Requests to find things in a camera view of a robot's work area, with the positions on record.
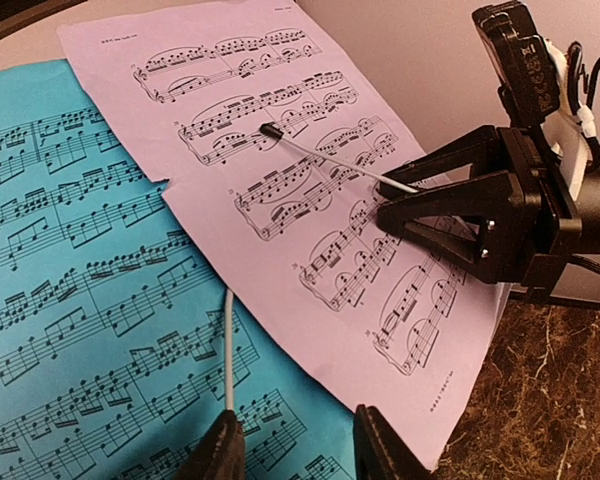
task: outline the robotic hand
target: robotic hand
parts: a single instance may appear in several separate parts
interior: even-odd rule
[[[598,263],[578,255],[600,254],[600,144],[591,114],[600,59],[586,75],[580,44],[560,52],[518,1],[476,10],[473,21],[511,126],[480,127],[386,173],[411,184],[471,165],[468,180],[415,194],[381,184],[388,201],[377,224],[485,283],[520,283],[527,300],[543,302],[567,263],[600,274]],[[585,104],[578,99],[582,79]],[[462,217],[477,238],[418,221],[434,216]]]

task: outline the white cable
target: white cable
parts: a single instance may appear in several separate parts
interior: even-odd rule
[[[386,183],[387,185],[391,185],[392,187],[395,188],[399,188],[400,190],[402,190],[403,192],[407,192],[407,193],[418,193],[419,191],[416,190],[413,187],[410,187],[408,185],[405,185],[403,183],[400,182],[396,182],[395,180],[392,180],[390,178],[387,178],[383,175],[378,175],[377,173],[373,173],[370,172],[368,170],[365,170],[362,167],[359,167],[357,165],[355,165],[354,163],[349,162],[348,160],[343,160],[341,158],[338,157],[332,157],[331,155],[327,156],[327,155],[323,155],[319,152],[313,151],[313,150],[309,150],[308,148],[303,147],[302,145],[300,145],[299,143],[293,142],[285,137],[281,137],[280,138],[281,141],[286,142],[287,144],[291,145],[292,147],[297,148],[298,150],[301,150],[302,152],[309,154],[309,155],[317,155],[321,158],[324,158],[325,160],[331,160],[334,163],[337,163],[339,165],[342,165],[343,167],[347,167],[350,168],[351,170],[355,170],[356,172],[362,173],[363,175],[368,175],[369,177],[375,178],[376,180],[378,180],[379,182],[383,182]],[[462,225],[465,230],[467,232],[469,232],[469,234],[473,237],[476,238],[476,232],[467,224],[467,222],[464,221],[464,219],[460,216],[454,215],[453,218],[460,224]]]
[[[225,408],[233,410],[233,292],[224,299],[224,392]]]

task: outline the brown marble countertop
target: brown marble countertop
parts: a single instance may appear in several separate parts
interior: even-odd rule
[[[600,480],[600,312],[509,302],[435,478]]]

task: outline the blue sheet music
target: blue sheet music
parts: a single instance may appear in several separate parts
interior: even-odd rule
[[[165,188],[67,63],[0,73],[0,479],[172,478],[223,409],[225,287]],[[353,478],[350,412],[234,322],[248,478]]]

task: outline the cable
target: cable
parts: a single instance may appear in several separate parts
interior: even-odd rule
[[[270,123],[263,123],[260,126],[260,133],[262,133],[263,135],[269,137],[269,138],[273,138],[274,140],[278,140],[281,142],[285,142],[287,143],[287,145],[291,145],[294,148],[297,148],[298,150],[300,150],[301,152],[304,152],[308,155],[316,155],[318,157],[324,158],[325,160],[330,160],[334,163],[337,163],[338,165],[342,165],[343,167],[347,167],[350,168],[351,170],[354,170],[358,173],[361,173],[363,175],[367,175],[371,178],[375,178],[376,180],[378,180],[379,182],[383,182],[386,183],[387,185],[391,185],[392,187],[395,187],[399,190],[402,190],[403,192],[406,193],[421,193],[422,190],[418,189],[418,188],[414,188],[411,187],[409,185],[405,185],[403,183],[400,182],[396,182],[395,180],[392,180],[390,178],[387,178],[383,175],[378,175],[377,173],[373,173],[370,172],[368,170],[365,170],[362,167],[359,167],[358,165],[348,161],[348,160],[343,160],[341,158],[338,157],[333,157],[333,156],[326,156],[321,154],[320,152],[316,152],[314,150],[310,150],[306,147],[303,147],[302,145],[300,145],[299,143],[296,143],[292,140],[289,140],[287,138],[284,137],[284,132],[278,128],[276,128],[275,126],[273,126]],[[469,226],[469,224],[467,224],[467,222],[465,222],[465,220],[462,217],[459,216],[453,216],[453,218],[460,224],[462,225],[467,232],[469,232],[469,234],[473,237],[476,238],[476,232]]]
[[[224,299],[224,392],[225,408],[233,410],[233,292]]]
[[[580,255],[571,255],[569,258],[569,263],[572,265],[577,265],[578,267],[586,268],[587,270],[600,275],[600,264],[598,262],[594,262],[593,260],[589,260],[586,257],[581,257]]]

